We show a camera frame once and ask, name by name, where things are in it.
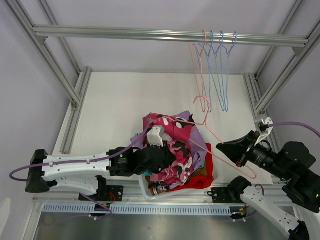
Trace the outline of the red trousers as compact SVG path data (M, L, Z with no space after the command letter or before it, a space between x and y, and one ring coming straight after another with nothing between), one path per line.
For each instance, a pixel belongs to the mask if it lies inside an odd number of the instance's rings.
M177 141L170 146L170 151L176 157L169 168L168 184L164 187L169 192L183 189L204 189L213 181L214 164L210 152L212 146L206 143L204 147L196 146L197 151L192 151L193 144Z

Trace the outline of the blue wire hanger brown trousers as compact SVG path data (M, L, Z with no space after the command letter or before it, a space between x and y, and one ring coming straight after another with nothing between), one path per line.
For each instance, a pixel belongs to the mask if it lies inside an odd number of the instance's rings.
M219 83L219 94L221 97L221 104L222 104L222 111L224 112L226 110L226 102L225 102L225 89L224 89L224 78L223 78L223 63L222 63L222 48L224 44L224 32L220 32L221 39L219 41L219 45L214 52L215 56L215 67L216 67L216 73L218 77L218 83Z

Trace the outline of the pink wire hanger lilac trousers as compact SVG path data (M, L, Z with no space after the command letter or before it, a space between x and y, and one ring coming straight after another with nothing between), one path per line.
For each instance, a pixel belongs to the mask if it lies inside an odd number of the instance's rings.
M204 113L205 111L212 111L212 97L210 93L207 93L206 84L205 84L205 74L204 74L204 65L203 65L203 55L205 55L205 45L207 43L207 32L205 30L203 33L203 43L192 42L188 45L189 53L191 57L194 79L196 84L197 93L199 96L204 96L205 99L200 101L201 110Z

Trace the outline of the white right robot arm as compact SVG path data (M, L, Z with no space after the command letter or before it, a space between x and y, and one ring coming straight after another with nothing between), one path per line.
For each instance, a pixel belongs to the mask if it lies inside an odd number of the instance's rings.
M314 214L320 212L320 177L310 169L316 158L302 142L289 141L276 153L270 143L261 138L259 132L250 131L239 139L219 143L216 148L239 168L252 163L285 181L286 184L281 189L293 204ZM315 220L301 220L291 216L267 199L245 177L237 176L227 185L226 190L233 203L253 207L287 239L320 238Z

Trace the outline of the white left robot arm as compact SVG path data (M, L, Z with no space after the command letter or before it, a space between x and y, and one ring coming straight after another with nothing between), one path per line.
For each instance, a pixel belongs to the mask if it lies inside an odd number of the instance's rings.
M117 147L81 157L55 157L38 149L30 161L25 191L39 194L55 188L101 201L108 194L106 177L131 177L144 172L159 174L175 160L167 144L143 149Z

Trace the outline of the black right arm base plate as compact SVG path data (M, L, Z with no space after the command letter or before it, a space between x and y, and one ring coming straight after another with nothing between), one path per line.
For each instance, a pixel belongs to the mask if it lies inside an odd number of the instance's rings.
M240 191L232 187L212 187L206 194L214 204L243 204Z

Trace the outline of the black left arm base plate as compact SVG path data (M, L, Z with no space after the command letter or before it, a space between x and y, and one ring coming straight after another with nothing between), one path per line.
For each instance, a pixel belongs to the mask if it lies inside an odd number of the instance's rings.
M86 186L79 191L78 200L87 201L81 194L95 200L97 202L121 202L123 199L124 187L121 185L107 185L99 190L97 187Z

